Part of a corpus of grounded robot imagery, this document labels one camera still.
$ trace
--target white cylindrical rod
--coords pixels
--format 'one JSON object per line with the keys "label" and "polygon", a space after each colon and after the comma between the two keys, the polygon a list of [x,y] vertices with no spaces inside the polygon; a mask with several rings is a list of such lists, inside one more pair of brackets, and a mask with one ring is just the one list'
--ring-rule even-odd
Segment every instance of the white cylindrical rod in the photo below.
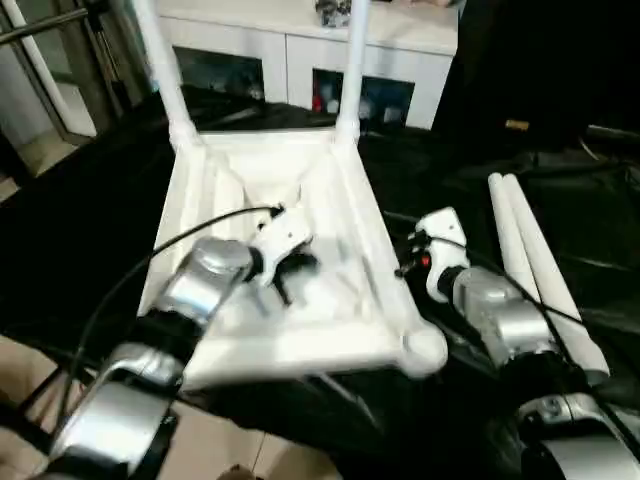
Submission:
{"label": "white cylindrical rod", "polygon": [[[520,236],[540,292],[540,298],[545,305],[566,313],[576,320],[580,320],[578,307],[573,301],[571,292],[569,292],[551,249],[524,196],[522,188],[520,188],[518,179],[514,175],[506,175],[504,184],[507,188],[511,208],[516,217]],[[609,367],[602,350],[591,340],[583,325],[551,312],[549,317],[556,326],[573,360],[578,365],[588,371],[609,374]]]}
{"label": "white cylindrical rod", "polygon": [[349,58],[342,82],[340,114],[336,122],[337,140],[353,142],[360,136],[360,92],[367,44],[370,0],[353,0],[349,22]]}
{"label": "white cylindrical rod", "polygon": [[171,134],[192,135],[195,128],[189,117],[184,97],[180,90],[182,83],[175,53],[160,31],[159,17],[153,0],[133,0],[138,17],[147,61],[154,80],[158,84],[162,103],[169,118]]}
{"label": "white cylindrical rod", "polygon": [[520,230],[511,209],[502,175],[499,173],[493,173],[489,176],[489,192],[491,193],[491,204],[493,205],[493,215],[496,219],[496,229],[498,231],[504,269],[533,298],[540,300],[536,281],[533,278],[527,253],[522,244]]}

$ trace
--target black tablecloth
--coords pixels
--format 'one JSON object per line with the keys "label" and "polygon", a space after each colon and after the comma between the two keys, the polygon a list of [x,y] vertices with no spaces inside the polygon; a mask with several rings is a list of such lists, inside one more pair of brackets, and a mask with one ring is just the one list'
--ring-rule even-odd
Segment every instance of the black tablecloth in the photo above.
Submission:
{"label": "black tablecloth", "polygon": [[[200,130],[334,122],[287,105],[210,92],[187,89],[185,97]],[[410,130],[365,132],[359,144],[381,210],[421,216],[452,205],[469,245],[498,262],[486,178],[495,170],[519,173],[585,320],[596,339],[606,341],[602,346],[618,380],[606,387],[607,393],[633,404],[637,387],[627,364],[635,362],[640,369],[634,356],[640,345],[640,203],[633,171],[615,162],[594,166],[580,152],[505,149],[486,158],[464,147]],[[154,96],[4,202],[2,333],[54,359],[68,358],[100,297],[153,247],[172,166],[166,118]],[[392,236],[411,228],[397,221],[388,227]],[[97,364],[134,319],[144,276],[136,277],[105,312],[89,343],[90,363]],[[419,281],[411,286],[425,318],[473,340],[473,332],[448,307],[426,298]],[[408,462],[417,455],[421,463],[428,458],[449,469],[485,465],[488,458],[493,464],[508,462],[504,452],[510,442],[504,439],[509,435],[503,425],[489,428],[488,421],[501,415],[499,387],[490,375],[469,367],[467,349],[458,351],[450,343],[449,364],[422,382],[392,369],[334,375],[367,404],[369,413],[318,377],[219,387],[187,400],[240,425],[323,448],[336,458]],[[494,451],[501,453],[492,456]],[[466,458],[465,465],[458,458]]]}

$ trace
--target shelf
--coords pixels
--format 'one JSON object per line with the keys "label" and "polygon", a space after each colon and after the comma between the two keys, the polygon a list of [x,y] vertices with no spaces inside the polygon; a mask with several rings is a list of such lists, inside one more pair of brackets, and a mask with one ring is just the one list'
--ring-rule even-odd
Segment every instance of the shelf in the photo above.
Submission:
{"label": "shelf", "polygon": [[[157,0],[157,6],[165,18],[347,40],[346,28],[320,25],[313,0]],[[367,44],[453,56],[458,11],[430,4],[372,2]]]}

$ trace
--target white pipe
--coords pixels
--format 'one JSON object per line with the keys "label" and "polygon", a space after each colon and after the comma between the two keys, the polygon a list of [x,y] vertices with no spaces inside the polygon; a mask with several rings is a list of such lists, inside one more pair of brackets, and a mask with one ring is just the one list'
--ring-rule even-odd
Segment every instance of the white pipe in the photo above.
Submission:
{"label": "white pipe", "polygon": [[[504,183],[542,301],[580,320],[578,307],[520,188],[518,179],[514,175],[507,175],[504,177]],[[552,312],[549,313],[549,317],[578,365],[585,370],[609,374],[609,367],[602,350],[591,340],[583,325]]]}
{"label": "white pipe", "polygon": [[169,119],[169,133],[174,148],[198,143],[197,132],[184,102],[180,69],[175,53],[160,31],[159,17],[152,0],[133,0],[138,25],[147,51],[147,61],[158,84],[162,103]]}
{"label": "white pipe", "polygon": [[349,22],[349,58],[342,82],[340,114],[336,122],[338,143],[357,141],[360,136],[360,92],[367,43],[370,0],[353,0]]}
{"label": "white pipe", "polygon": [[502,175],[499,173],[493,173],[489,176],[489,192],[491,193],[491,204],[493,205],[493,215],[496,219],[496,229],[498,231],[504,269],[529,292],[529,295],[536,300],[540,300],[540,294],[531,272],[527,252],[520,237],[520,230],[511,209],[509,195]]}
{"label": "white pipe", "polygon": [[[22,11],[20,10],[20,6],[15,0],[2,0],[2,5],[7,11],[7,16],[14,27],[23,27],[27,24],[24,16],[22,15]],[[77,117],[73,115],[73,112],[69,108],[65,98],[62,96],[62,92],[60,92],[56,81],[53,79],[53,76],[49,71],[49,67],[45,62],[35,39],[33,37],[23,38],[22,45],[33,62],[33,67],[38,73],[38,77],[40,78],[44,89],[49,94],[51,103],[55,107],[56,112],[58,112],[58,115],[60,115],[60,119],[62,120],[65,128],[71,133],[94,137],[96,135],[96,128],[93,125],[93,122],[88,123],[78,121]]]}

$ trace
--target floor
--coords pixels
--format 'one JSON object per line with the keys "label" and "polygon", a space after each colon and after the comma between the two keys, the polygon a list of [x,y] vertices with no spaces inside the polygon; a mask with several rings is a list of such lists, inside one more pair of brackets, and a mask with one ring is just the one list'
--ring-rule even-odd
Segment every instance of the floor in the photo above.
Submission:
{"label": "floor", "polygon": [[95,137],[96,127],[91,115],[89,115],[80,89],[76,85],[65,82],[56,82],[56,86],[67,105],[69,115],[67,128],[69,131],[85,137]]}
{"label": "floor", "polygon": [[[19,150],[29,168],[41,174],[75,149],[49,132]],[[17,191],[0,181],[0,202]],[[22,401],[55,365],[39,352],[0,336],[0,401]],[[29,411],[29,418],[51,431],[63,379],[52,385]],[[74,398],[81,392],[74,385]],[[340,476],[329,458],[311,448],[259,431],[243,430],[232,422],[177,404],[181,422],[160,480],[187,477],[215,480],[234,465],[251,469],[265,480],[334,480]],[[22,480],[45,465],[43,455],[15,434],[0,429],[0,480]]]}

